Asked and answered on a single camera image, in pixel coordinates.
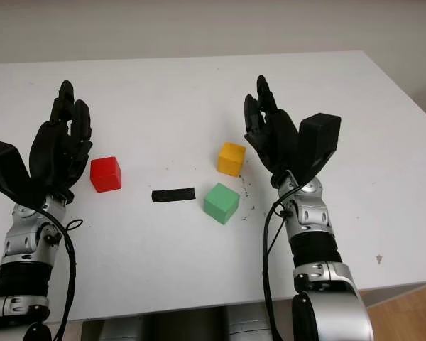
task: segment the green cube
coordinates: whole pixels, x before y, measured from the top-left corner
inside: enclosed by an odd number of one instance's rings
[[[239,206],[240,194],[218,183],[204,198],[204,211],[221,224],[226,224]]]

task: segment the black bar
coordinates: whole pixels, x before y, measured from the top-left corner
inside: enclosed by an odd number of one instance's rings
[[[154,190],[151,193],[153,202],[180,201],[195,199],[194,187],[178,190]]]

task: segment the black rubber segment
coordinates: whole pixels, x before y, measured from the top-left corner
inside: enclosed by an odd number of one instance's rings
[[[306,293],[292,299],[292,324],[294,341],[319,341],[314,311]]]
[[[328,232],[304,232],[290,239],[295,267],[316,261],[342,261],[334,236]]]
[[[0,297],[47,296],[52,267],[46,263],[19,261],[0,265]]]
[[[154,190],[151,193],[153,202],[180,201],[195,199],[194,187],[178,190]]]

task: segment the red cube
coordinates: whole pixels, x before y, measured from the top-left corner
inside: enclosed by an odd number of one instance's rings
[[[121,188],[121,170],[115,156],[92,160],[90,180],[97,192],[119,190]]]

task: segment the white wall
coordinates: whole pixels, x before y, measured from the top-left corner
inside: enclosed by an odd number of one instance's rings
[[[426,111],[426,0],[27,2],[0,1],[0,63],[364,50]]]

